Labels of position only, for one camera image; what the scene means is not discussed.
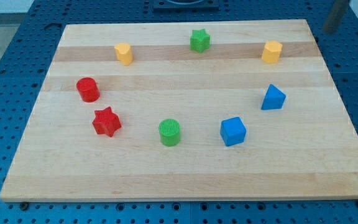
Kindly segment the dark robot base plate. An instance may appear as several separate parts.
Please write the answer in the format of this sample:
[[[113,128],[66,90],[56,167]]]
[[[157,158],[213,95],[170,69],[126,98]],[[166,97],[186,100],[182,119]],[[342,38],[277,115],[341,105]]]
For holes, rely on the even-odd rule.
[[[167,10],[219,9],[220,0],[151,0],[153,12]]]

